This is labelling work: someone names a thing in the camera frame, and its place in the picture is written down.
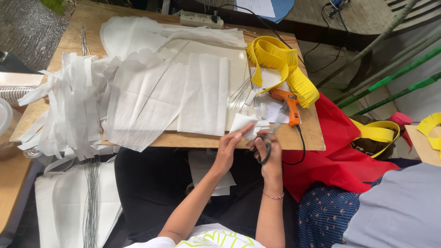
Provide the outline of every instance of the person's left hand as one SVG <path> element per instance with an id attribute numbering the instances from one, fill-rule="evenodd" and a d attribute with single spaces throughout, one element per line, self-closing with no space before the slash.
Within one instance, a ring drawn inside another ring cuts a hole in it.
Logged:
<path id="1" fill-rule="evenodd" d="M 242 135 L 246 134 L 253 127 L 254 124 L 251 123 L 237 132 L 229 133 L 220 138 L 219 149 L 217 150 L 216 160 L 214 161 L 212 169 L 223 174 L 230 170 L 233 165 L 233 153 L 235 147 L 239 144 Z"/>

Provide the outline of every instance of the black pants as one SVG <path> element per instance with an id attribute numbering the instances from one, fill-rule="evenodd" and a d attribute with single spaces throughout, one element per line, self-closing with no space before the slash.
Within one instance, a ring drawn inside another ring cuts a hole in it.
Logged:
<path id="1" fill-rule="evenodd" d="M 115 160 L 118 193 L 129 226 L 129 239 L 147 242 L 164 227 L 185 198 L 192 182 L 188 152 L 148 147 L 143 152 L 121 148 Z M 250 153 L 236 149 L 230 169 L 236 186 L 230 195 L 211 197 L 196 225 L 220 223 L 255 238 L 262 199 L 261 166 Z M 285 189 L 283 217 L 286 247 L 297 247 L 297 203 Z"/>

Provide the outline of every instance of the white t-shirt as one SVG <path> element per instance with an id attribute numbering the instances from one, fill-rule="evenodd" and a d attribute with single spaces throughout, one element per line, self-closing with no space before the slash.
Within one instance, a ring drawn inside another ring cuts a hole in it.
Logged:
<path id="1" fill-rule="evenodd" d="M 134 243 L 126 248 L 186 248 L 202 246 L 210 246 L 213 248 L 265 248 L 256 240 L 235 233 L 219 223 L 194 227 L 190 233 L 190 238 L 179 242 L 177 245 L 169 237 L 157 237 L 145 243 Z"/>

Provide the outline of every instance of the gray shirt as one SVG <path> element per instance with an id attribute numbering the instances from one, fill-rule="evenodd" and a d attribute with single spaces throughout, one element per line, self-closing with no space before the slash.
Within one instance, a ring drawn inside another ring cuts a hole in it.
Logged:
<path id="1" fill-rule="evenodd" d="M 441 248 L 441 167 L 388 171 L 360 196 L 360 208 L 332 248 Z"/>

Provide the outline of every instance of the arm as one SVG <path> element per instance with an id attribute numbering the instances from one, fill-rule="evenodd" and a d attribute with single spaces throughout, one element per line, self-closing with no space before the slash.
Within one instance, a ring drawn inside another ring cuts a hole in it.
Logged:
<path id="1" fill-rule="evenodd" d="M 266 135 L 268 130 L 263 130 L 258 135 Z M 272 197 L 283 195 L 282 184 L 282 149 L 277 138 L 273 135 L 271 140 L 271 155 L 269 160 L 262 165 L 262 176 L 264 179 L 263 192 Z M 258 155 L 264 159 L 266 154 L 265 143 L 261 138 L 257 138 L 248 146 L 256 145 L 258 151 L 254 155 Z M 285 247 L 285 230 L 283 225 L 283 199 L 272 199 L 262 194 L 260 203 L 259 217 L 257 220 L 256 240 L 265 247 L 284 248 Z"/>
<path id="2" fill-rule="evenodd" d="M 210 171 L 173 211 L 158 237 L 169 237 L 175 244 L 188 238 L 217 183 L 231 168 L 234 148 L 241 140 L 242 134 L 247 133 L 252 127 L 253 124 L 250 124 L 240 131 L 229 133 L 220 139 L 216 160 Z"/>

